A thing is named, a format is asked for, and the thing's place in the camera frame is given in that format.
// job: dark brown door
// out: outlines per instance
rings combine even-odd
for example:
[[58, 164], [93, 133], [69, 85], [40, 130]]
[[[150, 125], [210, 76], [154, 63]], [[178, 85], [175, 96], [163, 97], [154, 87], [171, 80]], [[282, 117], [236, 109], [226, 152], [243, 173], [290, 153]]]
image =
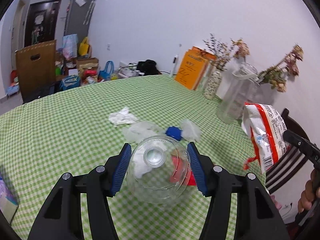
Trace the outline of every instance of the dark brown door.
[[51, 0], [30, 5], [24, 46], [53, 41], [61, 0]]

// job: human hand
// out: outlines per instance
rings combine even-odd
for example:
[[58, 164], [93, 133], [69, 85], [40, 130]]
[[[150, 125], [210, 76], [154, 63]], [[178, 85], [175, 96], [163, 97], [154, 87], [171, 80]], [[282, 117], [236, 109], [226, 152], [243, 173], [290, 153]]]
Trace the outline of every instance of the human hand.
[[316, 170], [313, 170], [310, 175], [311, 180], [306, 183], [306, 189], [301, 193], [301, 198], [298, 201], [298, 212], [302, 213], [304, 210], [310, 210], [312, 207], [312, 202], [316, 197], [320, 198], [320, 188], [316, 191], [316, 195], [312, 190], [312, 182], [316, 178]]

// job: clear glass pitcher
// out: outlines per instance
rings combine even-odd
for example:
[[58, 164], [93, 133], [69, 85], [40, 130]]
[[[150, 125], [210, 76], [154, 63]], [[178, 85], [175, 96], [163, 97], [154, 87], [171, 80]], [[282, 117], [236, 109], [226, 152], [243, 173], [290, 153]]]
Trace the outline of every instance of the clear glass pitcher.
[[245, 62], [232, 74], [231, 86], [217, 109], [217, 117], [226, 124], [242, 117], [244, 103], [254, 101], [260, 86], [256, 82], [257, 70]]

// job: white and red snack bag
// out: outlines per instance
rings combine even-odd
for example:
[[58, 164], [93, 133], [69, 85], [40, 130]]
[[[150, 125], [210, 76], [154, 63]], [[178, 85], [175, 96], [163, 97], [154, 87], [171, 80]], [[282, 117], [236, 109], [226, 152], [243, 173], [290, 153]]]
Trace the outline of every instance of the white and red snack bag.
[[287, 127], [273, 106], [245, 103], [242, 129], [251, 139], [255, 152], [255, 157], [244, 163], [244, 170], [249, 169], [250, 162], [258, 160], [263, 174], [286, 152], [283, 133]]

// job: snack package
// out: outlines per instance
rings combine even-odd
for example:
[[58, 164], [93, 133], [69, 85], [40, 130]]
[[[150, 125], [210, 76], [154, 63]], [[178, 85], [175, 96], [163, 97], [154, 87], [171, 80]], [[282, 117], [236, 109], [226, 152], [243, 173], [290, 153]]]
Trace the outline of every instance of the snack package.
[[8, 223], [11, 222], [17, 208], [18, 203], [7, 188], [0, 173], [0, 210]]
[[244, 163], [244, 170], [249, 169], [250, 162], [258, 160], [263, 174], [286, 152], [283, 133], [287, 127], [273, 106], [245, 103], [242, 129], [251, 139], [255, 152], [255, 157]]

